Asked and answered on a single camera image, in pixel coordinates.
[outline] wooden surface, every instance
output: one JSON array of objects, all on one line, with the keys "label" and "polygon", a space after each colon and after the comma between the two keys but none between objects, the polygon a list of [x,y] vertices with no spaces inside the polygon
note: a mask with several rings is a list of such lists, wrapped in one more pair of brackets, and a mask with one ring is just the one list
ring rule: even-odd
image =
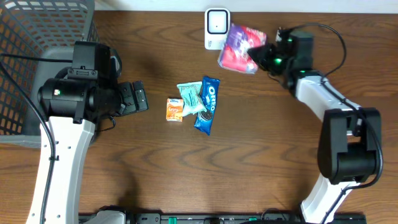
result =
[{"label": "wooden surface", "polygon": [[[149,111],[117,118],[87,153],[80,211],[118,204],[165,213],[259,213],[297,208],[319,171],[321,122],[266,73],[221,69],[217,51],[203,46],[203,13],[95,12],[101,41],[123,60],[124,81],[143,80]],[[351,193],[340,207],[363,212],[368,223],[396,223],[398,212],[398,16],[365,14],[234,13],[233,21],[263,30],[274,41],[279,26],[322,22],[346,40],[345,66],[330,79],[351,100],[382,114],[384,175]],[[336,37],[319,28],[315,68],[341,60]],[[211,136],[165,120],[176,84],[219,78]],[[40,151],[0,146],[0,222],[24,223],[32,201]]]}]

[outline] orange snack package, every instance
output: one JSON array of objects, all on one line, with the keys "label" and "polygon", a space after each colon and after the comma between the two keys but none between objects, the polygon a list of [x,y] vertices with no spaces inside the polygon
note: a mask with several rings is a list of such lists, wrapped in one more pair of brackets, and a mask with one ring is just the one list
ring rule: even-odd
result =
[{"label": "orange snack package", "polygon": [[182,121],[182,109],[184,101],[182,99],[167,99],[167,121]]}]

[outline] gray basket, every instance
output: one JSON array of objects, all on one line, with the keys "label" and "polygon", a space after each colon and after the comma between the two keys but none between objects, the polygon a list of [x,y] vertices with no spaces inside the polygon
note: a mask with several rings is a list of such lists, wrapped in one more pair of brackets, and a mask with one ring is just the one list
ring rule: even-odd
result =
[{"label": "gray basket", "polygon": [[[0,53],[72,59],[77,40],[98,41],[94,0],[8,0],[0,4]],[[70,63],[0,58],[36,106],[37,91]],[[40,122],[0,72],[0,143],[40,147]]]}]

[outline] pink package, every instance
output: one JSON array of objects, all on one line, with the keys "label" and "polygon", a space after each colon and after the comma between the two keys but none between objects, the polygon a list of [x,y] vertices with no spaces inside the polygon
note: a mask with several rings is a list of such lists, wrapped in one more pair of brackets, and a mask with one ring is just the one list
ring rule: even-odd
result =
[{"label": "pink package", "polygon": [[231,24],[228,36],[218,58],[218,64],[225,69],[254,74],[258,66],[247,51],[266,44],[265,33],[248,27]]}]

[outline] blue oreo wrapper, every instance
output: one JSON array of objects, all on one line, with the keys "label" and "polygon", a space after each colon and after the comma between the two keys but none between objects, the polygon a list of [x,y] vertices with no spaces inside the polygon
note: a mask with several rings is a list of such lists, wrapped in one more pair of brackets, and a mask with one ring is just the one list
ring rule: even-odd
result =
[{"label": "blue oreo wrapper", "polygon": [[195,128],[207,135],[210,135],[211,124],[213,123],[214,113],[217,107],[218,85],[220,85],[220,80],[203,77],[201,99],[206,107],[206,111],[198,113]]}]

